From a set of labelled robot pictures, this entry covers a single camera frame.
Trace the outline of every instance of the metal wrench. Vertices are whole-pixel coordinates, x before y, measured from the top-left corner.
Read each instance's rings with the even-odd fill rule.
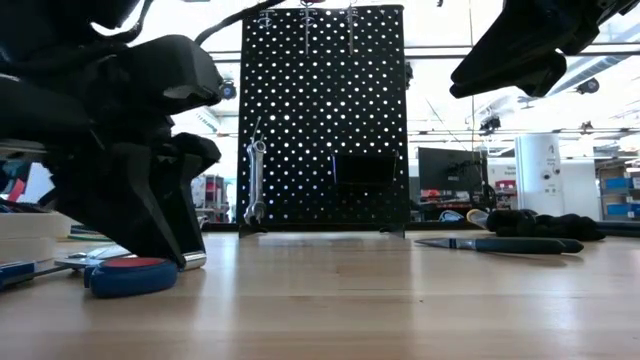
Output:
[[[247,146],[247,153],[251,162],[249,206],[247,206],[247,210],[244,213],[244,221],[247,224],[252,224],[253,219],[260,224],[267,212],[267,205],[264,203],[262,194],[264,153],[266,150],[267,145],[262,140],[255,141]]]

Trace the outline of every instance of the ceiling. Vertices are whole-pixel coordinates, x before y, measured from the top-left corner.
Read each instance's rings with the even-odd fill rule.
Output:
[[[148,14],[144,31],[136,43],[166,34],[184,34],[195,38],[203,29],[255,3],[256,0],[211,0],[198,3],[156,0]],[[499,15],[502,3],[503,0],[445,0],[442,7],[437,7],[435,0],[358,0],[356,6],[403,5],[407,47],[426,47],[424,51],[427,53],[440,51],[438,54],[453,54],[456,47],[477,42]],[[348,4],[349,0],[327,0],[322,7],[343,8]],[[289,0],[280,7],[300,7],[300,3],[299,0]],[[137,14],[134,12],[129,23],[133,23],[135,18]],[[601,28],[596,42],[615,44],[607,47],[608,51],[640,50],[638,23],[640,9],[635,9],[625,17],[616,16]],[[236,24],[212,36],[203,47],[211,52],[237,52],[239,58],[241,44],[242,26]],[[410,156],[417,146],[470,148],[472,139],[476,146],[479,142],[484,142],[490,149],[499,152],[513,146],[513,139],[518,132],[516,130],[577,129],[585,121],[591,121],[595,128],[601,129],[640,127],[638,57],[569,58],[569,71],[556,85],[557,93],[544,99],[527,99],[516,88],[502,89],[474,98],[455,99],[448,92],[451,86],[449,76],[459,62],[459,58],[411,62],[415,79],[407,92],[409,133],[436,132],[432,135],[411,135]],[[224,77],[235,79],[236,84],[239,84],[239,63],[220,63],[218,69]],[[600,82],[597,93],[579,95],[574,91],[575,86],[594,76]],[[212,109],[196,109],[174,117],[176,132],[192,132],[215,139],[223,153],[222,165],[216,166],[215,171],[225,177],[235,177],[237,139],[219,137],[219,134],[237,132],[238,108],[239,101],[236,99],[223,101]],[[474,121],[477,129],[479,123],[489,115],[500,116],[504,134],[479,138],[464,132],[473,128]],[[625,135],[628,134],[596,134],[589,137],[588,141],[595,146],[610,146],[617,138]],[[570,145],[571,142],[580,139],[582,143],[585,141],[580,134],[561,136],[566,149],[576,147]]]

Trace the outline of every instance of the black cable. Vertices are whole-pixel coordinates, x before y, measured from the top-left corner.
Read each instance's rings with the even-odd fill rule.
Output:
[[[119,34],[111,35],[111,36],[103,36],[104,39],[108,39],[111,41],[124,42],[129,43],[135,40],[142,33],[142,27],[144,26],[144,19],[147,17],[147,13],[151,8],[151,4],[154,0],[144,0],[144,4],[142,5],[142,10],[140,11],[140,17],[136,24],[128,31],[121,32]]]
[[[239,11],[227,18],[225,18],[224,20],[220,21],[217,25],[214,25],[206,30],[204,30],[203,32],[200,33],[200,35],[198,35],[198,37],[196,38],[196,44],[198,45],[202,45],[205,40],[207,40],[211,35],[217,33],[218,31],[226,28],[229,25],[233,25],[234,23],[240,21],[240,20],[244,20],[247,18],[250,18],[258,13],[260,13],[260,11],[263,10],[267,10],[270,7],[282,4],[283,2],[285,2],[285,0],[267,0],[265,2],[259,3],[257,5],[254,5],[250,8],[246,8],[242,11]]]

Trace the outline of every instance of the tape measure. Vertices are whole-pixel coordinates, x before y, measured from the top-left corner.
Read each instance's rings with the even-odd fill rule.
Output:
[[[173,287],[178,267],[166,259],[106,260],[84,271],[84,286],[99,298],[148,294]]]

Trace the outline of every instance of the computer monitor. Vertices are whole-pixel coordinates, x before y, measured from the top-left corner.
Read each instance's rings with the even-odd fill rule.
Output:
[[[487,155],[482,152],[419,148],[422,190],[474,192],[487,181]]]

